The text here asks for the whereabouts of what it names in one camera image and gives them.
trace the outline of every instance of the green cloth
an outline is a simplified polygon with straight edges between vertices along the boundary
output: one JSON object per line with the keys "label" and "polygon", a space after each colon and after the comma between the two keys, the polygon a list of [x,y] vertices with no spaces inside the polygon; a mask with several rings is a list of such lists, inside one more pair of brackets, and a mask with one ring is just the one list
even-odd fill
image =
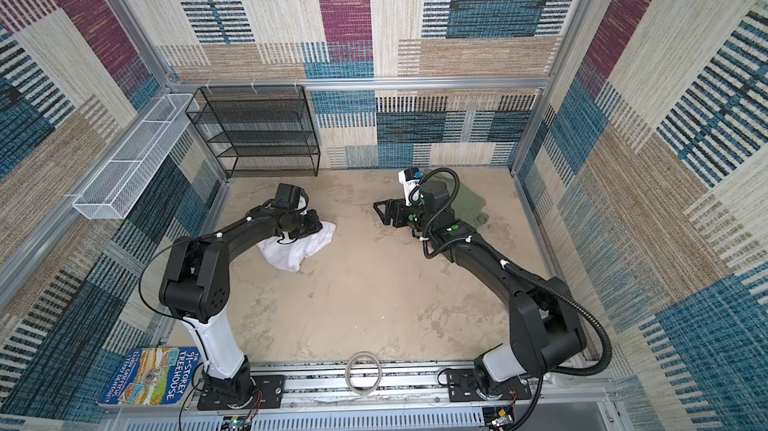
{"label": "green cloth", "polygon": [[[429,169],[423,169],[422,173],[426,176],[429,174]],[[429,180],[439,180],[446,183],[448,192],[453,192],[453,178],[448,173],[439,173],[432,176]],[[474,191],[469,189],[464,183],[460,183],[458,186],[458,194],[456,199],[451,203],[454,215],[456,218],[464,221],[466,224],[474,227],[475,229],[488,222],[488,215],[482,212],[482,208],[485,207],[485,199],[482,196],[478,196]]]}

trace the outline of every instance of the book cover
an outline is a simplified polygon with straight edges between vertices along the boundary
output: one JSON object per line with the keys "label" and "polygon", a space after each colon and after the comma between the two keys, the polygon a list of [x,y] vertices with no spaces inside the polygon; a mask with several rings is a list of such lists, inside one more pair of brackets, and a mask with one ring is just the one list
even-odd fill
{"label": "book cover", "polygon": [[179,404],[191,389],[200,361],[194,347],[134,348],[128,351],[97,401],[100,406]]}

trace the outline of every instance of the mesh shelf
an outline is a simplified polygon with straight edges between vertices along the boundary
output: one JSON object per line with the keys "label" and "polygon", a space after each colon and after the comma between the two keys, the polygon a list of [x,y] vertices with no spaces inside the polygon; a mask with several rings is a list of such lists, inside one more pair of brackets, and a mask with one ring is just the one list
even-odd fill
{"label": "mesh shelf", "polygon": [[200,88],[187,117],[227,177],[317,176],[320,146],[303,88]]}
{"label": "mesh shelf", "polygon": [[187,128],[186,108],[197,108],[192,94],[160,99],[91,179],[74,209],[88,219],[125,219]]}

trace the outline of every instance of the patterned carpet wall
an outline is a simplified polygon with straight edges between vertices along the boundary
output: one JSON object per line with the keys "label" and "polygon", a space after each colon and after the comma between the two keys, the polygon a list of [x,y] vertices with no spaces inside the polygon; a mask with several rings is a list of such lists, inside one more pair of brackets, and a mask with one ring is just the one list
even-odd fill
{"label": "patterned carpet wall", "polygon": [[768,0],[597,0],[520,172],[636,429],[768,429]]}
{"label": "patterned carpet wall", "polygon": [[[0,314],[0,428],[96,429],[95,401],[159,316],[142,268],[197,236],[220,182],[187,129],[124,221],[79,217]],[[158,306],[168,253],[144,276]]]}
{"label": "patterned carpet wall", "polygon": [[158,89],[104,0],[0,0],[0,263]]}
{"label": "patterned carpet wall", "polygon": [[127,0],[184,80],[546,74],[574,0]]}
{"label": "patterned carpet wall", "polygon": [[[0,263],[158,91],[104,0],[0,0]],[[218,186],[184,134],[125,221],[78,218],[0,311],[0,429],[96,427],[98,393],[158,324],[140,270],[197,235]]]}
{"label": "patterned carpet wall", "polygon": [[504,166],[538,89],[311,91],[320,167]]}

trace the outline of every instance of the concrete floor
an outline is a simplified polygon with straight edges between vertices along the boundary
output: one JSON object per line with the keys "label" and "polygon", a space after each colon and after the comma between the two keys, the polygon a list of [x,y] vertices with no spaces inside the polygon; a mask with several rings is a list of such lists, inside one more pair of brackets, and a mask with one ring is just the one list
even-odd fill
{"label": "concrete floor", "polygon": [[[478,229],[485,240],[548,277],[508,172],[456,171],[485,197],[490,217]],[[257,247],[231,264],[228,317],[251,362],[347,359],[361,350],[382,359],[466,359],[508,338],[507,311],[477,278],[443,257],[425,259],[408,228],[381,224],[372,204],[402,197],[394,170],[236,179],[219,227],[273,197],[281,181],[302,186],[336,232],[298,273],[276,270]],[[191,343],[177,324],[169,344]]]}

